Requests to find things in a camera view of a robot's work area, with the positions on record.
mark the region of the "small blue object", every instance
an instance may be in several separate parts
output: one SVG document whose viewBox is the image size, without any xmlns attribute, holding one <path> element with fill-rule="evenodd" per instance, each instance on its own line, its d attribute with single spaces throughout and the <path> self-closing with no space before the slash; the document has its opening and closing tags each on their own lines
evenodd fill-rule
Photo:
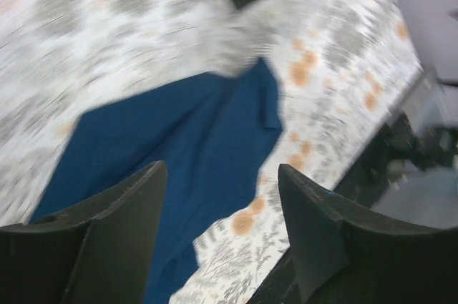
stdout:
<svg viewBox="0 0 458 304">
<path fill-rule="evenodd" d="M 31 221 L 164 160 L 167 193 L 145 303 L 168 303 L 198 268 L 193 240 L 255 197 L 259 167 L 282 130 L 277 101 L 259 59 L 237 78 L 203 73 L 83 114 Z"/>
</svg>

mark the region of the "navy blue fabric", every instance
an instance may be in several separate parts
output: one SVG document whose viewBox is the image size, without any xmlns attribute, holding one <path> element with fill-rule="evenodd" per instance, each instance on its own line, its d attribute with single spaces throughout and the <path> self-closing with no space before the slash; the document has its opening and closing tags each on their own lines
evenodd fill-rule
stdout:
<svg viewBox="0 0 458 304">
<path fill-rule="evenodd" d="M 237 78 L 203 73 L 83 114 L 31 221 L 164 160 L 145 303 L 167 303 L 198 268 L 193 240 L 254 198 L 258 169 L 281 134 L 277 101 L 259 59 Z"/>
</svg>

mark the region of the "cloth fold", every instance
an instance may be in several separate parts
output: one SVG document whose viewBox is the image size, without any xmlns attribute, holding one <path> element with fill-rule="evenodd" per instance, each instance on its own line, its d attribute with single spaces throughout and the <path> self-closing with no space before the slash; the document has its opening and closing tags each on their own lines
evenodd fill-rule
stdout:
<svg viewBox="0 0 458 304">
<path fill-rule="evenodd" d="M 82 115 L 31 221 L 164 160 L 168 179 L 145 303 L 167 303 L 198 268 L 193 240 L 255 197 L 282 131 L 259 59 L 236 78 L 203 73 Z"/>
</svg>

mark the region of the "table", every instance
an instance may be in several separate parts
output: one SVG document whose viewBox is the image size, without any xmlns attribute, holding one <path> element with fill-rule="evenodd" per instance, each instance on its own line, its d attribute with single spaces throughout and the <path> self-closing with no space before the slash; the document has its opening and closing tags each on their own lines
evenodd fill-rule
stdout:
<svg viewBox="0 0 458 304">
<path fill-rule="evenodd" d="M 263 55 L 284 134 L 246 210 L 195 241 L 172 304 L 245 303 L 288 248 L 289 162 L 332 188 L 419 68 L 394 0 L 1 0 L 0 224 L 26 221 L 84 111 Z"/>
</svg>

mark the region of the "leaf pattern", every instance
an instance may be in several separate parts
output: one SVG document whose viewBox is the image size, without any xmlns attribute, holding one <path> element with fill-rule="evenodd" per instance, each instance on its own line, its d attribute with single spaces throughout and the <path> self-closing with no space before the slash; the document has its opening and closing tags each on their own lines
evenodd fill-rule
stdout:
<svg viewBox="0 0 458 304">
<path fill-rule="evenodd" d="M 200 268 L 170 299 L 245 304 L 289 246 L 278 164 L 332 188 L 419 64 L 395 0 L 231 5 L 0 0 L 0 224 L 28 220 L 81 113 L 200 72 L 235 76 L 263 55 L 283 137 L 259 171 L 257 201 L 194 241 Z"/>
</svg>

